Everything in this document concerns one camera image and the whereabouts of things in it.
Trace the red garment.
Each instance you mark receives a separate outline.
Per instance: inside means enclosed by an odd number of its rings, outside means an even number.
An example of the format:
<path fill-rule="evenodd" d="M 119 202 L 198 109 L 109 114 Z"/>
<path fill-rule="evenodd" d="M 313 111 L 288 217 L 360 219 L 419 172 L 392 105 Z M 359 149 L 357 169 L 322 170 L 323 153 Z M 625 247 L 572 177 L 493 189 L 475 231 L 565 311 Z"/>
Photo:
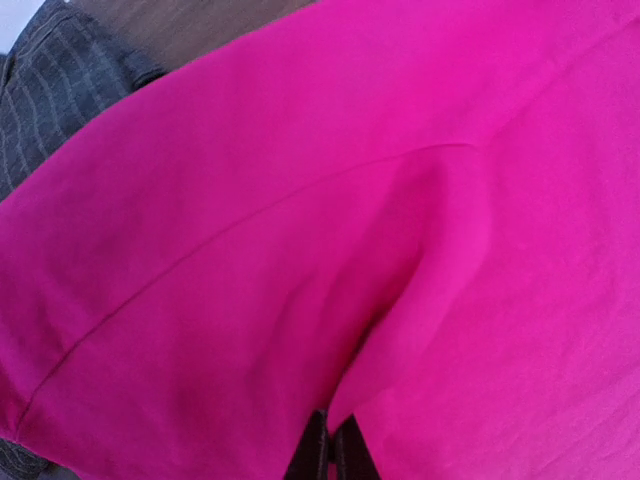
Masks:
<path fill-rule="evenodd" d="M 84 479 L 639 475 L 639 5 L 321 1 L 1 205 L 1 435 Z"/>

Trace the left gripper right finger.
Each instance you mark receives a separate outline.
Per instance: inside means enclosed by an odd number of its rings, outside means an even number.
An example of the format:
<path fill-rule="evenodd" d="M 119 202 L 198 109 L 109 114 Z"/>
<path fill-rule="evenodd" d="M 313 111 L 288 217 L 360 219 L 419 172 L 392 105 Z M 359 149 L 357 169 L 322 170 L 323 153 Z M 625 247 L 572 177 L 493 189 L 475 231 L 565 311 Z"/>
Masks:
<path fill-rule="evenodd" d="M 334 435 L 334 464 L 338 480 L 380 480 L 354 415 Z"/>

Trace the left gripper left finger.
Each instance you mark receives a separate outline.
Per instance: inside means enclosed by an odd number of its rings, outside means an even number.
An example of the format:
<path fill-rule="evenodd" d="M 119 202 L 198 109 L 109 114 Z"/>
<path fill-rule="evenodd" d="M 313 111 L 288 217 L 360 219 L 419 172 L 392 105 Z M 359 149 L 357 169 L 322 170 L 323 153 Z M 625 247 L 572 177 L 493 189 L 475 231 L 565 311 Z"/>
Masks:
<path fill-rule="evenodd" d="M 330 436 L 327 412 L 315 411 L 298 442 L 284 480 L 327 480 Z"/>

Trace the dark pinstriped shirt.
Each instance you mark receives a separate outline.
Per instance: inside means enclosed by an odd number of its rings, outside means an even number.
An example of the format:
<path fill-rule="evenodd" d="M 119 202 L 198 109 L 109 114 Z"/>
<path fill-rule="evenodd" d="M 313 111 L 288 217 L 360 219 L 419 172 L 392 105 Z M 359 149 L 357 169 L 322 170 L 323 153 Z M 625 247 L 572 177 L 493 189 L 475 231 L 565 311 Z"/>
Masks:
<path fill-rule="evenodd" d="M 65 1 L 45 2 L 1 58 L 1 195 L 165 70 Z"/>

